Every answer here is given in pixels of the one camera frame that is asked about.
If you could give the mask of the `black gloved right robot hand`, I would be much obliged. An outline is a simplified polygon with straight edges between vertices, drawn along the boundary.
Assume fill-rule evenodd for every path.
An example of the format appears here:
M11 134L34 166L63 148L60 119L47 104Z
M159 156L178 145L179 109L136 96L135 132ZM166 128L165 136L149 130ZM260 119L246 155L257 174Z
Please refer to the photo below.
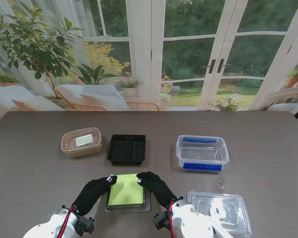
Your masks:
M141 172L136 177L137 183L153 193L159 205L165 209L169 209L171 202L177 200L167 184L153 172Z

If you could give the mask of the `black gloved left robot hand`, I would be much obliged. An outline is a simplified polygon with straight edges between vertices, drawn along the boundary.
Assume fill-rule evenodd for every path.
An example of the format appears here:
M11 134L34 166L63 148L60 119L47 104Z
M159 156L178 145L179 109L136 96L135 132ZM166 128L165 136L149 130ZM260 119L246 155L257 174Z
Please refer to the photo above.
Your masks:
M72 206L77 210L80 216L86 215L96 204L97 200L106 193L116 181L117 176L114 175L89 181L73 202Z

